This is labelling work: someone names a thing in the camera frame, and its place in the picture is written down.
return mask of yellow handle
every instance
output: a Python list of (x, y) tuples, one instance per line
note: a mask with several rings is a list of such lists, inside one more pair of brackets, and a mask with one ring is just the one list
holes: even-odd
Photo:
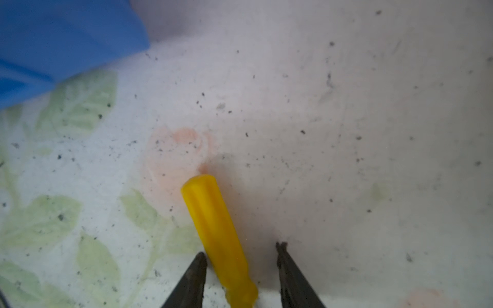
[(181, 188), (195, 228), (231, 308), (252, 308), (257, 287), (248, 276), (248, 263), (229, 216), (226, 203), (212, 175), (189, 179)]

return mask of yellow plastic object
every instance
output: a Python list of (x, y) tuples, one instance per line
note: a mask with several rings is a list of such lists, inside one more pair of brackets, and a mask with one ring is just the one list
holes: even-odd
[(181, 188), (188, 211), (231, 308), (252, 308), (258, 290), (248, 276), (248, 263), (212, 175), (189, 179)]

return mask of table surface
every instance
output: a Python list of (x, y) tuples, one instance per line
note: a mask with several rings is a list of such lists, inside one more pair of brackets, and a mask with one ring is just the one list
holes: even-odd
[[(276, 241), (327, 307), (493, 305), (493, 4), (142, 0), (145, 53), (1, 113), (15, 307), (157, 308), (217, 178), (257, 307)], [(204, 307), (226, 307), (208, 272)]]

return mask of green leaf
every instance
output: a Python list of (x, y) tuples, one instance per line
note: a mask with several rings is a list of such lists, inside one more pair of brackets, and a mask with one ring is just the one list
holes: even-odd
[(44, 303), (48, 308), (74, 308), (75, 301), (52, 284), (44, 286)]
[(24, 307), (42, 298), (37, 276), (8, 261), (0, 263), (0, 289), (14, 307)]
[(39, 138), (90, 135), (115, 105), (117, 75), (93, 70), (62, 82), (51, 93), (35, 131)]
[(101, 307), (119, 307), (120, 270), (108, 248), (96, 238), (82, 233), (77, 265), (85, 290)]
[(201, 242), (194, 225), (175, 228), (166, 240), (166, 253), (197, 253)]
[(8, 126), (9, 128), (12, 128), (16, 126), (17, 123), (19, 123), (19, 119), (21, 118), (22, 114), (22, 104), (11, 106), (5, 109), (4, 112), (7, 118)]
[(132, 189), (132, 193), (121, 196), (120, 200), (125, 208), (125, 215), (147, 234), (152, 234), (156, 224), (162, 227), (167, 224), (139, 191)]
[(54, 244), (75, 227), (81, 207), (67, 196), (39, 196), (28, 207), (13, 208), (0, 232), (0, 246)]

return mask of blue object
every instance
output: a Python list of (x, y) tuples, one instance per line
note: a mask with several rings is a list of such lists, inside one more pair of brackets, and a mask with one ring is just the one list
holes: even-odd
[(0, 108), (147, 48), (127, 0), (0, 0)]

